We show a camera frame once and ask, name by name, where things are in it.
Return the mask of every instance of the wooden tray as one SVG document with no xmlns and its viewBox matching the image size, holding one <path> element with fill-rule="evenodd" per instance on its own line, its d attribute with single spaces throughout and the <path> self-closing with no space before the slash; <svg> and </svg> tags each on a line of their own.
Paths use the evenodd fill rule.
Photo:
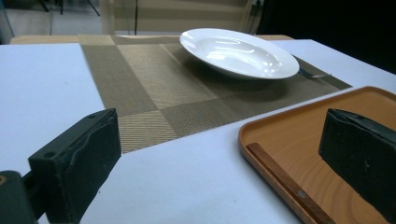
<svg viewBox="0 0 396 224">
<path fill-rule="evenodd" d="M 245 124 L 242 153 L 305 223 L 387 223 L 319 156 L 328 108 L 396 130 L 396 95 L 365 87 Z"/>
</svg>

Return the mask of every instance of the floor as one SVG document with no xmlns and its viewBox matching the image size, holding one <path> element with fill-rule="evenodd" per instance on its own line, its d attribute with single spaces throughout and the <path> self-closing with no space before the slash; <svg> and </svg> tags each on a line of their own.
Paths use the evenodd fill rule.
<svg viewBox="0 0 396 224">
<path fill-rule="evenodd" d="M 91 0 L 100 11 L 99 1 Z M 102 33 L 98 17 L 87 1 L 64 0 L 64 13 L 53 0 L 45 2 L 49 12 L 38 3 L 29 8 L 9 8 L 8 19 L 14 35 L 99 35 Z"/>
</svg>

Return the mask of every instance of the white table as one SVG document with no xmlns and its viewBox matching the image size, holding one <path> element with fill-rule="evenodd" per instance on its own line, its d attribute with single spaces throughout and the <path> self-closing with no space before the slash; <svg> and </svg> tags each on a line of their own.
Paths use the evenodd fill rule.
<svg viewBox="0 0 396 224">
<path fill-rule="evenodd" d="M 346 91 L 396 93 L 396 75 L 315 41 L 273 42 L 354 87 Z M 310 102 L 122 155 L 81 223 L 299 223 L 237 136 L 248 121 Z M 0 46 L 0 170 L 25 175 L 30 155 L 102 109 L 79 44 Z"/>
</svg>

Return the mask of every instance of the placemat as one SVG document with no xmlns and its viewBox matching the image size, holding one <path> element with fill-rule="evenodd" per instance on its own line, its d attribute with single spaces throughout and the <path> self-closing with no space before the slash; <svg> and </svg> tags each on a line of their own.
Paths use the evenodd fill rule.
<svg viewBox="0 0 396 224">
<path fill-rule="evenodd" d="M 237 79 L 190 55 L 178 37 L 80 35 L 106 108 L 130 152 L 350 87 L 335 77 Z"/>
</svg>

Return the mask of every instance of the white plate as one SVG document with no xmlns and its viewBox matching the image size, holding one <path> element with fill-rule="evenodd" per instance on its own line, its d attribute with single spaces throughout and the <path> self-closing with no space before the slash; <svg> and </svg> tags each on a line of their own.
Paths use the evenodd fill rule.
<svg viewBox="0 0 396 224">
<path fill-rule="evenodd" d="M 285 78 L 298 73 L 299 64 L 280 47 L 235 31 L 194 29 L 180 36 L 191 54 L 234 77 Z"/>
</svg>

